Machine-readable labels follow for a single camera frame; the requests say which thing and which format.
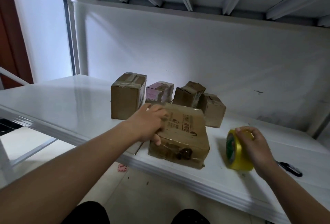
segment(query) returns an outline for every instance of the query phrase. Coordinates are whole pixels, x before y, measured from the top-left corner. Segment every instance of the person's leg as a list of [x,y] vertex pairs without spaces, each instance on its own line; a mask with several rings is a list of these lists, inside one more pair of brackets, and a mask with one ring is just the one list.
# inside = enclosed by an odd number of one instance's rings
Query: person's leg
[[110,224],[110,221],[105,208],[101,204],[95,201],[87,201],[76,206],[62,222],[62,224],[73,223]]
[[171,224],[210,224],[209,221],[194,209],[184,209],[178,213]]

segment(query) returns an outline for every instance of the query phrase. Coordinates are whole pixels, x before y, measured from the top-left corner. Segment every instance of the pink object on floor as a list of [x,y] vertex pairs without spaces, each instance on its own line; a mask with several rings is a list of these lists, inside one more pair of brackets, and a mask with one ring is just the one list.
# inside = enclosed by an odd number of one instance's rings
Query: pink object on floor
[[126,172],[127,171],[127,167],[123,164],[119,164],[118,165],[118,172]]

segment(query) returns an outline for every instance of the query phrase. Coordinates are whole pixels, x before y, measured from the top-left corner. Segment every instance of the cardboard box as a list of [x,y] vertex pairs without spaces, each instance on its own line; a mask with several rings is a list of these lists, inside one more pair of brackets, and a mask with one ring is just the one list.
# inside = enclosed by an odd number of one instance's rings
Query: cardboard box
[[176,88],[173,104],[196,108],[205,89],[201,84],[189,81],[182,88]]
[[111,86],[111,118],[126,120],[144,100],[146,75],[124,73]]
[[203,110],[206,126],[220,127],[222,119],[225,116],[226,106],[216,95],[203,93],[199,99],[197,108]]
[[150,142],[148,154],[192,168],[204,167],[210,151],[204,114],[200,109],[165,104],[169,116],[159,132],[161,145]]
[[146,102],[170,103],[174,84],[165,81],[156,82],[146,87]]

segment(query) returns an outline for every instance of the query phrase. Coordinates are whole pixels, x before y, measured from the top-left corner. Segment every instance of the box top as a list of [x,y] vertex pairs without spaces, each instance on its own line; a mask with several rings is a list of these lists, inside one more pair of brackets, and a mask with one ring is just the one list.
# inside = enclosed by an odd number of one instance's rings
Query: box top
[[191,107],[165,104],[169,116],[158,135],[162,139],[209,150],[203,111]]
[[165,91],[167,88],[171,87],[172,85],[174,85],[174,84],[168,83],[165,81],[159,81],[159,82],[156,82],[154,84],[147,86],[147,88],[152,88],[152,89],[155,89],[158,91]]
[[216,95],[204,93],[204,96],[208,103],[216,105],[216,106],[224,106],[222,101],[220,101],[220,99]]
[[112,85],[116,87],[128,87],[140,89],[146,82],[146,75],[126,72],[122,74]]
[[185,86],[182,87],[182,89],[188,93],[196,94],[199,92],[203,93],[206,88],[199,83],[189,81]]

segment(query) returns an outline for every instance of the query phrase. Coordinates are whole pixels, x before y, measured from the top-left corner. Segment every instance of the green label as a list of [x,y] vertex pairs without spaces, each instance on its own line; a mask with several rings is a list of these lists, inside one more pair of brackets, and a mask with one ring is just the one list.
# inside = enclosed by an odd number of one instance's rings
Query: green label
[[235,139],[232,133],[227,136],[226,154],[229,163],[232,164],[235,160]]

